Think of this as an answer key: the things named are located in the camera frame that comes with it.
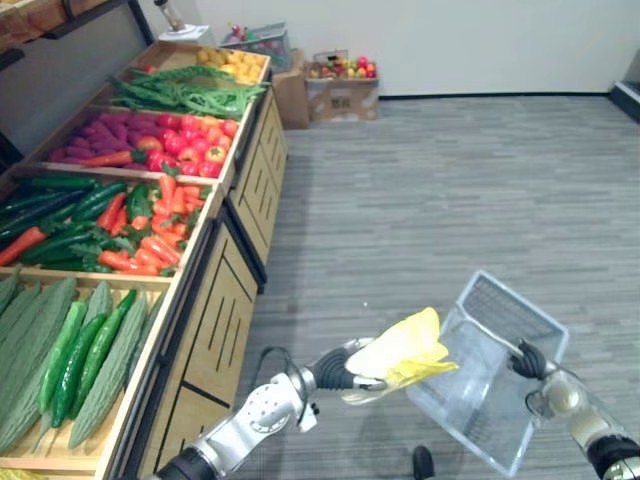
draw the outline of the robotic arm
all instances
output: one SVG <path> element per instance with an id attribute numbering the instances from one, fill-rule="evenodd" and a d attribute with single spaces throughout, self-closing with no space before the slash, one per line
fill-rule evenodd
<path id="1" fill-rule="evenodd" d="M 345 368 L 346 360 L 372 340 L 351 340 L 311 365 L 291 365 L 253 390 L 235 415 L 202 434 L 148 480 L 222 480 L 291 419 L 302 433 L 315 427 L 320 411 L 308 400 L 316 389 L 384 390 L 384 381 L 353 375 Z"/>
<path id="2" fill-rule="evenodd" d="M 319 410 L 308 400 L 316 389 L 384 390 L 384 381 L 359 377 L 345 368 L 346 360 L 372 340 L 352 340 L 302 368 L 289 365 L 253 390 L 235 415 L 202 434 L 147 480 L 222 480 L 291 419 L 300 432 L 311 430 Z M 541 382 L 527 396 L 527 408 L 538 418 L 564 421 L 598 478 L 640 480 L 640 447 L 584 383 L 526 342 L 517 348 L 510 345 L 510 350 L 512 369 Z"/>
<path id="3" fill-rule="evenodd" d="M 513 370 L 541 381 L 526 398 L 529 410 L 542 419 L 563 421 L 602 480 L 640 480 L 640 446 L 604 404 L 572 372 L 549 362 L 533 345 L 521 342 L 512 356 Z"/>

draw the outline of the white wall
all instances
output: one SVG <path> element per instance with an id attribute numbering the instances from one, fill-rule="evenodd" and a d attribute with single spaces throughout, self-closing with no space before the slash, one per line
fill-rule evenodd
<path id="1" fill-rule="evenodd" d="M 20 47 L 26 57 L 0 72 L 0 131 L 29 153 L 144 48 L 127 7 L 60 40 Z"/>
<path id="2" fill-rule="evenodd" d="M 348 47 L 377 60 L 390 95 L 605 92 L 640 47 L 638 0 L 174 3 L 211 24 L 216 40 L 228 22 L 286 20 L 292 44 L 307 54 Z"/>

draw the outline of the produce display shelf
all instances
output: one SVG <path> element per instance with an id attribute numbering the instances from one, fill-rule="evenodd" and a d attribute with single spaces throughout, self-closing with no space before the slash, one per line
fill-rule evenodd
<path id="1" fill-rule="evenodd" d="M 166 70 L 195 65 L 199 48 L 191 44 L 157 42 L 130 66 Z M 261 81 L 268 81 L 270 75 L 267 57 Z M 117 76 L 125 78 L 126 69 Z M 62 145 L 89 117 L 101 112 L 126 111 L 109 105 L 112 95 L 110 86 L 103 87 L 32 154 L 0 177 L 0 200 L 14 188 L 14 176 L 66 172 L 125 181 L 131 186 L 141 182 L 155 183 L 160 173 L 85 168 L 43 161 L 51 149 Z M 218 179 L 177 177 L 178 182 L 211 186 L 212 191 L 173 277 L 21 269 L 21 278 L 26 281 L 38 279 L 47 284 L 73 276 L 79 289 L 91 288 L 100 280 L 106 280 L 116 297 L 141 285 L 145 285 L 151 299 L 161 292 L 166 292 L 166 296 L 130 385 L 99 432 L 68 451 L 67 425 L 57 435 L 49 432 L 38 451 L 32 454 L 33 438 L 38 431 L 36 424 L 12 452 L 0 457 L 0 468 L 22 468 L 52 480 L 115 479 L 125 474 L 143 476 L 151 473 L 154 465 L 177 453 L 186 439 L 198 434 L 202 426 L 201 420 L 193 414 L 194 409 L 204 411 L 208 421 L 214 423 L 231 410 L 255 297 L 266 282 L 264 264 L 286 161 L 286 144 L 272 97 L 272 92 L 265 92 L 249 104 Z M 159 115 L 163 112 L 143 113 Z M 262 203 L 264 211 L 260 212 Z M 252 210 L 261 214 L 254 219 L 255 226 L 246 223 Z M 257 236 L 266 238 L 258 253 L 253 238 Z M 0 267 L 0 279 L 12 272 L 14 267 Z M 216 329 L 219 322 L 222 327 Z M 224 355 L 224 368 L 211 369 L 210 355 L 215 358 Z M 185 389 L 185 376 L 207 392 L 207 396 L 200 397 Z M 216 402 L 211 402 L 209 397 L 217 399 Z M 175 413 L 172 405 L 177 405 Z"/>
<path id="2" fill-rule="evenodd" d="M 95 172 L 86 172 L 89 175 L 102 177 Z M 13 167 L 0 178 L 0 189 L 3 193 L 8 193 L 11 186 L 11 178 L 14 175 L 47 175 L 46 169 L 37 165 L 19 164 Z M 139 182 L 140 179 L 130 179 L 132 183 Z M 125 390 L 121 399 L 114 405 L 108 418 L 104 421 L 99 431 L 85 443 L 68 451 L 66 448 L 70 426 L 63 426 L 59 432 L 49 432 L 42 441 L 37 452 L 31 453 L 31 447 L 35 435 L 38 433 L 39 422 L 27 434 L 20 443 L 8 454 L 0 457 L 0 468 L 21 468 L 42 473 L 51 479 L 66 478 L 107 478 L 113 457 L 118 445 L 123 440 L 123 431 L 128 422 L 132 408 L 139 396 L 144 395 L 144 377 L 149 368 L 150 358 L 153 351 L 158 349 L 158 344 L 162 340 L 162 332 L 170 329 L 174 318 L 171 312 L 175 313 L 175 304 L 181 303 L 182 299 L 176 298 L 177 292 L 184 292 L 185 280 L 191 275 L 194 265 L 192 257 L 200 258 L 195 250 L 196 244 L 203 243 L 202 233 L 206 230 L 206 225 L 217 215 L 222 204 L 222 192 L 219 188 L 209 194 L 202 209 L 187 247 L 182 255 L 180 264 L 173 277 L 150 277 L 122 274 L 103 274 L 85 272 L 67 272 L 43 270 L 38 268 L 23 268 L 20 277 L 27 281 L 40 280 L 44 285 L 50 284 L 54 280 L 67 277 L 75 277 L 81 291 L 95 286 L 100 280 L 106 280 L 114 289 L 114 301 L 119 299 L 122 292 L 130 288 L 144 288 L 150 295 L 149 300 L 154 300 L 160 293 L 166 292 L 156 321 L 151 328 L 147 342 L 140 356 L 140 361 L 133 373 L 129 387 Z M 0 278 L 4 278 L 15 271 L 15 267 L 1 267 Z"/>

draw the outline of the cardboard box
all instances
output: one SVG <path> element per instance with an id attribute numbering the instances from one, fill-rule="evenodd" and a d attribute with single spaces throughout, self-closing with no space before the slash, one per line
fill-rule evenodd
<path id="1" fill-rule="evenodd" d="M 313 122 L 375 120 L 378 118 L 378 79 L 307 78 Z"/>
<path id="2" fill-rule="evenodd" d="M 304 81 L 304 52 L 291 52 L 292 68 L 273 75 L 273 91 L 285 130 L 309 128 L 309 105 Z"/>

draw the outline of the box of fruit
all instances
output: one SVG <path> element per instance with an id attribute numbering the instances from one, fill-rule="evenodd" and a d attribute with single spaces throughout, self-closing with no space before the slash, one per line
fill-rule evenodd
<path id="1" fill-rule="evenodd" d="M 378 71 L 367 57 L 349 60 L 346 50 L 323 52 L 313 56 L 306 72 L 312 121 L 378 118 Z"/>
<path id="2" fill-rule="evenodd" d="M 291 68 L 291 49 L 284 22 L 256 29 L 233 25 L 220 46 L 268 55 L 275 73 L 288 72 Z"/>

